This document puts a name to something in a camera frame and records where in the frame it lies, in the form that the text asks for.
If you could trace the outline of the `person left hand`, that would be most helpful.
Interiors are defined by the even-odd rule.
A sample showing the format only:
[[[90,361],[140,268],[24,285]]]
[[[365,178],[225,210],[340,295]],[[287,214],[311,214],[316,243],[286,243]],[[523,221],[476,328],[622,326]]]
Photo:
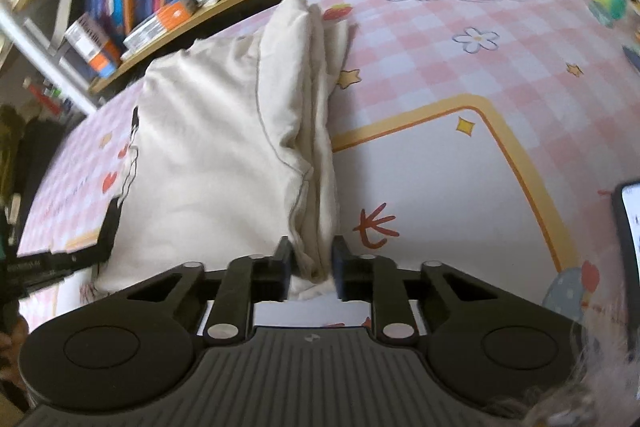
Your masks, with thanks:
[[[29,328],[22,314],[17,315],[17,322],[9,334],[1,334],[1,379],[26,390],[23,377],[18,367],[18,357],[29,334]]]

